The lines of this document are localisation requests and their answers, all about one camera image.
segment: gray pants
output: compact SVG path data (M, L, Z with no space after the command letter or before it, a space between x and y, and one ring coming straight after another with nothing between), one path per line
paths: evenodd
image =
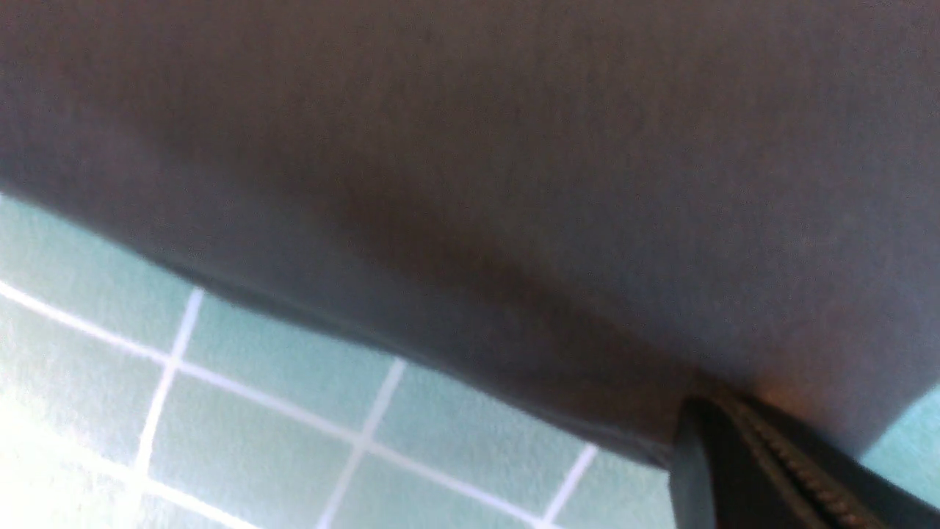
M0 191L629 457L713 380L857 454L940 376L934 2L0 22Z

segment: gray fabric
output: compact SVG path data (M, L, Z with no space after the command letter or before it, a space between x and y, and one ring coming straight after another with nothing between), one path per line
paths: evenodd
M940 372L932 2L0 21L0 190L627 456L712 378L857 453Z

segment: square tile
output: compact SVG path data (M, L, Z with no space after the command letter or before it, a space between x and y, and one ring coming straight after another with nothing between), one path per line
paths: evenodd
M186 360L359 429L392 359L206 299Z
M541 513L584 443L449 378L409 367L379 442Z
M531 529L376 457L356 471L333 529Z
M30 440L6 436L0 438L0 476L0 527L9 528L108 527L124 489Z
M601 452L556 523L565 529L673 529L668 476Z
M309 528L350 446L180 376L157 429L157 481L266 529Z
M940 386L908 408L862 464L940 508Z
M0 298L0 393L109 459L133 461L161 372Z
M192 289L96 235L9 199L0 203L0 281L164 350Z
M137 529L227 529L212 521L172 504L167 500L145 496L138 511Z

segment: tiled floor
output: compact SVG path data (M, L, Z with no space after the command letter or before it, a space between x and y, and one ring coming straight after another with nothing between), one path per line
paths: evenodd
M11 200L0 430L0 527L673 526L663 473ZM940 393L869 464L940 504Z

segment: white grout line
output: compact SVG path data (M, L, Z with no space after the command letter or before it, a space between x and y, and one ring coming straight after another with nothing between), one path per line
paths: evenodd
M39 301L38 299L35 299L34 297L31 297L1 281L0 296L9 299L10 301L24 307L25 309L28 309L29 311L45 316L68 328L83 332L84 334L87 334L93 338L97 338L106 344L120 347L138 357L150 359L158 363L164 363L167 359L165 353L158 351L153 347L147 347L146 345L132 342L131 340L117 336L113 332L109 332L92 323L88 323L81 318L64 313L59 309L52 307L51 305L47 305L46 303L43 303L42 301Z
M578 455L578 458L574 461L572 469L569 470L568 475L565 476L565 481L562 482L561 488L558 489L555 499L553 499L552 503L545 509L545 515L541 517L541 521L535 524L536 529L549 529L552 527L552 524L555 523L555 518L558 517L558 513L561 512L561 509L564 508L565 504L572 497L574 490L578 487L578 483L581 481L581 478L596 456L597 446L593 444L585 446L584 450L581 451L581 454Z
M185 492L173 489L167 485L153 481L152 479L147 480L147 483L145 484L145 490L154 496L158 496L170 503L179 505L184 509L195 512L203 518L221 523L230 529L259 529L256 525L252 525L247 521L234 517L224 510L215 508L212 505L208 505L204 502L200 502L197 498L194 498Z
M378 429L379 423L382 422L382 418L385 416L385 411L388 410L388 405L392 402L392 395L398 388L407 365L402 359L395 359L392 362L392 367L389 368L388 375L385 376L385 381L382 383L382 387L375 397L375 402L372 404L372 409L368 413L362 435L353 444L346 466L339 474L337 486L330 494L330 499L326 502L326 508L320 516L320 521L317 522L317 529L330 529L333 525L333 518L336 517L339 506L342 505L343 497L346 496L346 490L353 480L353 475L356 469L359 468L362 456L366 452L366 446L372 442L372 436L375 435L375 430Z
M128 486L123 500L117 508L118 527L132 527L135 524L137 510L144 493L144 485L148 479L150 457L153 454L153 439L157 435L157 424L160 423L160 417L164 411L164 404L170 393L170 388L173 386L173 379L176 376L177 369L179 369L182 363L183 355L186 354L189 339L193 336L193 329L196 327L196 320L199 318L199 307L202 306L202 298L204 296L205 292L203 292L201 288L195 288L186 301L186 312L183 313L182 321L180 322L180 330L177 332L176 339L173 341L173 349L171 349L170 358L164 366L163 374L160 376L160 382L157 384L157 389L153 393L153 400L150 402L150 411L147 414L147 420L144 422L144 429L140 433L137 459L133 465L133 479Z
M76 318L75 316L64 313L60 311L59 309L46 305L45 303L38 301L37 299L34 299L28 296L27 294L24 294L23 292L16 290L10 287L9 285L6 285L5 283L1 281L0 281L0 296L6 297L9 300L24 306L26 309L29 309L35 313L44 315L62 325L65 325L72 329L83 332L89 336L97 338L110 345L115 345L136 356L149 358L158 363L168 362L167 355L160 351L157 351L156 349L152 349L150 347L136 344L130 340L127 340L125 338L117 336L116 334L113 334L104 329L101 329L93 324L90 324L82 319L79 319L79 318ZM213 371L210 371L198 365L194 365L186 361L181 361L177 368L177 371L189 377L197 378L203 382L211 384L212 386L215 386L226 392L238 395L241 398L244 398L246 400L255 402L256 404L260 406L263 406L267 409L271 409L272 411L280 413L286 417L289 417L295 421L298 421L299 423L302 423L314 429L317 429L323 434L348 442L349 444L355 445L356 442L361 437L360 434L355 431L352 431L343 426L334 425L333 423L331 423L330 421L327 421L326 419L320 417L319 415L316 415L305 409L302 409L299 406L296 406L288 401L285 401L283 399L279 399L277 397L271 396L267 393L255 390L253 388L245 386L229 378L223 377L217 373L214 373ZM492 494L485 492L481 489L478 489L472 485L463 483L462 481L454 477L451 477L445 473L441 473L426 465L418 463L417 461L411 460L410 458L403 456L395 452L394 450L391 450L390 448L381 446L380 444L377 444L374 442L368 442L365 444L364 452L373 454L376 457L380 457L398 467L401 467L402 469L408 472L417 474L421 477L424 477L425 479L428 479L434 483L437 483L438 485L441 485L442 487L451 489L464 496L477 500L478 502L482 504L485 504L497 511L500 511L504 514L512 516L513 518L521 520L525 523L528 523L530 525L542 524L542 520L540 518L533 515L532 513L529 513L525 509L522 509L521 507L513 505L507 502L506 500L493 496ZM129 473L130 470L125 469L123 472ZM150 487L151 484L152 482L150 480L147 480L145 483L145 486ZM173 496L172 498L164 497L162 494L157 494L157 495L160 495L161 497L164 497L164 499L166 499L167 501L173 502L184 508L191 508L192 505L204 505L204 504L201 504L197 499L186 496L182 492L177 491L175 494L176 495ZM183 497L190 498L190 499L186 500L183 503L180 503L178 500L180 500ZM205 506L209 510L214 509L214 507L209 507L208 505L205 505ZM195 512L211 520L216 520L216 521L219 521L220 523L228 524L230 527L233 527L234 529L257 529L251 525L248 525L246 522L243 522L243 521L239 521L241 525L231 525L228 522L213 518L212 516L214 515L212 513L206 514L200 511L195 511ZM213 512L216 512L217 514L217 513L221 513L222 511L218 511L217 509L214 509ZM557 529L556 526L551 525L551 524L548 527L549 529Z
M77 464L94 473L106 475L124 483L131 483L137 478L135 470L102 457L93 450L85 448L73 441L69 441L57 434L40 431L38 428L15 432L14 437L27 439L30 442L49 450L63 460ZM199 516L211 521L221 523L229 529L258 529L246 521L240 520L216 507L200 502L198 499L182 491L173 489L162 483L146 479L144 491L148 494L166 500L182 508L189 509Z
M349 444L354 444L355 440L359 437L358 433L348 428L334 425L326 419L323 419L321 416L311 413L297 405L277 397L270 396L267 393L260 392L253 388L249 388L248 386L245 386L229 378L225 378L204 367L199 367L198 365L184 361L180 364L180 373L184 373L190 377L202 380L203 382L225 390L226 392L238 395L245 400L249 400L267 409L276 411L281 415L290 417L298 423L308 425L314 429L320 430L321 433L348 442Z
M469 498L473 498L474 500L477 500L484 505L492 507L530 525L535 525L536 523L540 522L540 520L535 515L529 513L521 507L517 507L516 505L513 505L506 500L493 496L489 492L484 492L483 490L463 483L463 481L453 478L445 473L441 473L421 463L418 463L417 461L413 461L408 457L395 452L391 448L381 446L381 444L372 443L366 447L366 451L376 457L381 457L389 463L397 465L406 471L415 473L425 479L437 483L442 487L451 489Z

